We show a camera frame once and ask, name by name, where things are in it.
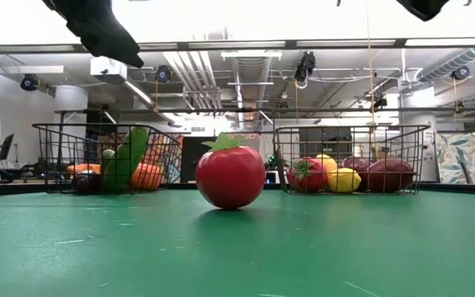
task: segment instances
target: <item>black wire basket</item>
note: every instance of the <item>black wire basket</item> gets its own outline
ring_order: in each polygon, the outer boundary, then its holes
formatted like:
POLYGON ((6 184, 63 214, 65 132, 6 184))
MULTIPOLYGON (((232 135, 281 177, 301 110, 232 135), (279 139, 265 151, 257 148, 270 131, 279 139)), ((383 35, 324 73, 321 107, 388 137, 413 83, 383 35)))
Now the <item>black wire basket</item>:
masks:
POLYGON ((47 192, 155 191, 180 177, 180 142, 148 125, 33 124, 47 192))
POLYGON ((275 130, 288 193, 416 194, 428 125, 285 126, 275 130))

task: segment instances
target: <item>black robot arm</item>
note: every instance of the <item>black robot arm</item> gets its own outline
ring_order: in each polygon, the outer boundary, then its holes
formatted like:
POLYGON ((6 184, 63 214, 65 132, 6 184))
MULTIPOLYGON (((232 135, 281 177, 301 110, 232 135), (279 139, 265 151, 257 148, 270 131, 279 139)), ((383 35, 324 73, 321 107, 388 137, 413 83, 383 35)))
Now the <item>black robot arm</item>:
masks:
POLYGON ((92 55, 106 56, 142 67, 139 45, 116 20, 111 0, 43 0, 67 21, 67 28, 80 37, 92 55))

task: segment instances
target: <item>cucumber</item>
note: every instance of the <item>cucumber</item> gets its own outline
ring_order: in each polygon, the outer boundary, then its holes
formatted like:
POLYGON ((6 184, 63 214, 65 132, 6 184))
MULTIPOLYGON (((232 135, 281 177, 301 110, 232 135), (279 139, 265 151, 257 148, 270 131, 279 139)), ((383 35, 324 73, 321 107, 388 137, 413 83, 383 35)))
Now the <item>cucumber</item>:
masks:
POLYGON ((102 152, 102 165, 101 165, 101 170, 104 172, 107 168, 107 164, 109 164, 109 161, 115 158, 115 151, 112 149, 106 149, 105 151, 102 152))
POLYGON ((124 143, 116 150, 115 156, 107 163, 104 171, 103 185, 106 191, 125 190, 131 175, 146 153, 148 139, 148 131, 144 127, 134 127, 125 136, 124 143))

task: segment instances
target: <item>wire basket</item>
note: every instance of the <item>wire basket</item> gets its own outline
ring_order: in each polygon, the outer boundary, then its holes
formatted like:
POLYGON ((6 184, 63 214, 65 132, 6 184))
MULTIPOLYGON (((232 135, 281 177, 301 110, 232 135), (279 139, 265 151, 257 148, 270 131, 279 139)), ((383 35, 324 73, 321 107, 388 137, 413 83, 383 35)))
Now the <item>wire basket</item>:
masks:
POLYGON ((285 126, 275 130, 289 193, 416 194, 428 125, 285 126))
POLYGON ((181 145, 148 125, 33 124, 47 192, 155 191, 178 180, 181 145))

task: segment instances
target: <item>security camera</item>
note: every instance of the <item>security camera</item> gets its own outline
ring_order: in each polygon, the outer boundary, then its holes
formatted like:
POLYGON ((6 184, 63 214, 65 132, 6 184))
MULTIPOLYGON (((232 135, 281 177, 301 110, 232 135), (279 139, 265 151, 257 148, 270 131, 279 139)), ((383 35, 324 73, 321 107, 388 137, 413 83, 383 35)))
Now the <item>security camera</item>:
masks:
POLYGON ((21 80, 20 87, 25 91, 35 91, 40 86, 40 80, 34 74, 25 74, 25 77, 21 80))

